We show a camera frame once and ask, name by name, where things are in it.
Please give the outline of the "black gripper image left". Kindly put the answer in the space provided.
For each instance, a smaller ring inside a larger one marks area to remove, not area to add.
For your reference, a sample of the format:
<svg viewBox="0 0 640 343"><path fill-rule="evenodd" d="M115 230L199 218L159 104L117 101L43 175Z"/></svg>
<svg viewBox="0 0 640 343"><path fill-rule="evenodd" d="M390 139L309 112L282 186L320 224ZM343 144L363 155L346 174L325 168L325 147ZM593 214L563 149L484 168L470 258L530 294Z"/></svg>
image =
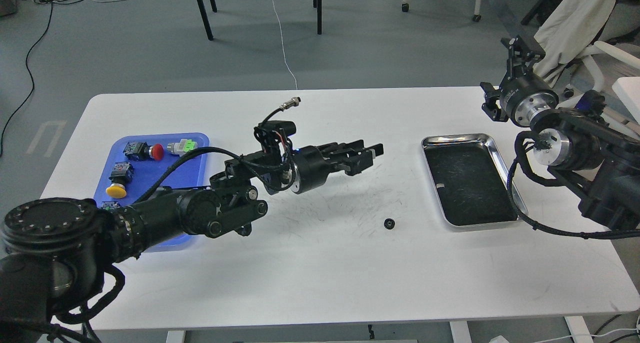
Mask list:
<svg viewBox="0 0 640 343"><path fill-rule="evenodd" d="M286 167L279 172L279 183L296 194L324 185L330 174L361 174L373 165L375 158L385 153L384 145L366 147L363 140L294 149L290 136L296 132L297 126L292 120L263 120L254 127L254 136L263 153L278 154L281 165Z"/></svg>

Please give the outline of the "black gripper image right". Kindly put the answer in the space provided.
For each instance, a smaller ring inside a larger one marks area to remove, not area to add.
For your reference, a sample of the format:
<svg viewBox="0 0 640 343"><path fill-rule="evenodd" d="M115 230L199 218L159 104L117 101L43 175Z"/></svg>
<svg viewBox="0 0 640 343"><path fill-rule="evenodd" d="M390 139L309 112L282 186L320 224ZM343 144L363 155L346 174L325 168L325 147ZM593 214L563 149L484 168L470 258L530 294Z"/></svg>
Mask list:
<svg viewBox="0 0 640 343"><path fill-rule="evenodd" d="M555 108L558 95L533 72L534 65L546 57L546 51L533 37L503 37L507 49L506 74L498 88L480 82L484 102L481 106L493 122L512 121L518 127L530 127L542 111Z"/></svg>

